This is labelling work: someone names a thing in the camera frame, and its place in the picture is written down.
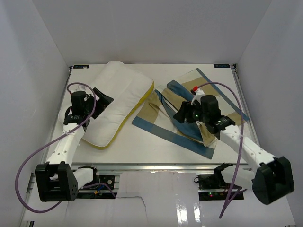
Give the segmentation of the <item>checkered blue beige pillowcase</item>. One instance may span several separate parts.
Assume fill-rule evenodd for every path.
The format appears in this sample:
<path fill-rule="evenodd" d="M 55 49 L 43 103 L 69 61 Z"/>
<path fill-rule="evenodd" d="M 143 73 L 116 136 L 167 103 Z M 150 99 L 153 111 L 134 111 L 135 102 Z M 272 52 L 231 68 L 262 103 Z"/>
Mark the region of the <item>checkered blue beige pillowcase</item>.
<path fill-rule="evenodd" d="M 208 159 L 213 157 L 216 137 L 203 123 L 179 123 L 173 118 L 183 101 L 191 101 L 191 90 L 199 85 L 206 95 L 216 97 L 221 114 L 237 125 L 249 121 L 238 105 L 230 100 L 216 84 L 199 69 L 192 70 L 164 86 L 158 86 L 144 103 L 132 124 L 162 139 L 186 148 Z"/>

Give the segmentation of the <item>white pillow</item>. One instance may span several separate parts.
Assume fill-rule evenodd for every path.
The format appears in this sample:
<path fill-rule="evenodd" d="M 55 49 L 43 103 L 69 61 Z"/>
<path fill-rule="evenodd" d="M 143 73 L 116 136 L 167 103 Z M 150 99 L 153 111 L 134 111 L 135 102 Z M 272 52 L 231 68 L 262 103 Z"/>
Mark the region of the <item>white pillow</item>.
<path fill-rule="evenodd" d="M 154 88 L 153 79 L 120 61 L 110 61 L 87 83 L 113 98 L 113 102 L 90 124 L 83 140 L 98 149 L 107 149 L 126 120 L 144 102 Z"/>

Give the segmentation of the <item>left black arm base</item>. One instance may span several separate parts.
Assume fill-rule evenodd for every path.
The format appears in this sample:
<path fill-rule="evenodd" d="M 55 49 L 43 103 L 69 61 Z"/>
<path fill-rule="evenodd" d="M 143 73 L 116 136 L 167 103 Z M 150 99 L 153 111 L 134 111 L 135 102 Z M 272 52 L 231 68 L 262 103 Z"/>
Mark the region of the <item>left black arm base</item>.
<path fill-rule="evenodd" d="M 115 188 L 114 175 L 102 175 L 95 166 L 82 166 L 73 172 L 78 182 L 78 190 L 94 190 L 99 193 L 107 190 L 110 193 Z"/>

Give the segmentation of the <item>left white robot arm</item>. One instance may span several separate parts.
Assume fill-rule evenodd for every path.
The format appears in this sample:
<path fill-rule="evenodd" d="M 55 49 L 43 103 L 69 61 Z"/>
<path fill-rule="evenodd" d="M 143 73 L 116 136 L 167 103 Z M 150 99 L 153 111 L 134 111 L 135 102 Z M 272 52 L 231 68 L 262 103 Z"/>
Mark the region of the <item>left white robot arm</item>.
<path fill-rule="evenodd" d="M 113 102 L 97 88 L 92 94 L 84 90 L 70 92 L 71 106 L 64 114 L 62 138 L 52 155 L 44 164 L 37 165 L 35 176 L 40 200 L 74 201 L 82 188 L 94 189 L 99 186 L 100 177 L 93 166 L 72 170 L 71 164 L 80 140 L 90 123 Z"/>

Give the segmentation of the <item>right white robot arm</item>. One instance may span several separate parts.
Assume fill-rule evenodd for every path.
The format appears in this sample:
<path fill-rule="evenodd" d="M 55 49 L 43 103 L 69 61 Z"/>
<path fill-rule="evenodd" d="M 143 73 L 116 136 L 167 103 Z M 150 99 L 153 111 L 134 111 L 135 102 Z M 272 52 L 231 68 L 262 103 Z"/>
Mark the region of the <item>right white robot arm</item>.
<path fill-rule="evenodd" d="M 173 117 L 179 123 L 204 123 L 212 135 L 240 154 L 251 168 L 251 171 L 242 170 L 233 164 L 223 163 L 207 178 L 209 183 L 221 189 L 234 184 L 252 190 L 265 205 L 294 191 L 290 161 L 286 157 L 275 157 L 248 137 L 243 137 L 235 122 L 221 114 L 215 96 L 198 95 L 191 102 L 182 102 Z"/>

